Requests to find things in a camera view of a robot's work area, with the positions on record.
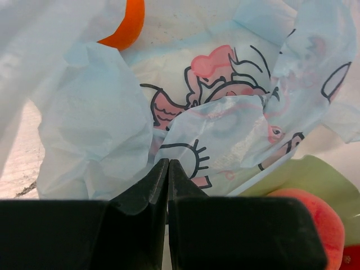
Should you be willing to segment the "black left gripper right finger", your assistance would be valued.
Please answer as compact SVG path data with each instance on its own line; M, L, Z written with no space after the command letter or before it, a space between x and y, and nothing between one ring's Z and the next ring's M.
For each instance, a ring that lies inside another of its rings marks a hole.
M169 164L173 269L325 269L309 211L288 197L208 196Z

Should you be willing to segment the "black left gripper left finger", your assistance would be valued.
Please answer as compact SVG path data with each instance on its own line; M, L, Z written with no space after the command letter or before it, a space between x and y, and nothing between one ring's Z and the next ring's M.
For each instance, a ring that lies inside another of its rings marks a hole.
M2 269L160 269L167 159L109 201L2 200Z

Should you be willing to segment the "orange fake fruit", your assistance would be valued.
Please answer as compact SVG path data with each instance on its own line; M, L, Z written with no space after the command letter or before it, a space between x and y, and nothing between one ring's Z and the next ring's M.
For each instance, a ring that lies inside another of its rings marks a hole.
M305 205L314 221L327 255L326 268L339 269L343 259L345 228L334 209L314 194L297 188L282 188L269 193L268 196L291 197Z

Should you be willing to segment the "blue printed plastic bag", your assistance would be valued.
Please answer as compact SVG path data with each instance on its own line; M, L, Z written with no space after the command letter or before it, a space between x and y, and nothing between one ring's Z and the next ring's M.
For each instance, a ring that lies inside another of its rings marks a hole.
M162 158L237 195L319 124L359 140L358 1L1 2L1 163L27 101L40 112L42 199L109 200Z

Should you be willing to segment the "red fake apple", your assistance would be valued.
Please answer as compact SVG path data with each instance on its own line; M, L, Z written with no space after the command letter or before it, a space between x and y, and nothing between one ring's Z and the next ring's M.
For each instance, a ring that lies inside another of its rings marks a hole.
M360 270L360 245L344 248L340 270Z

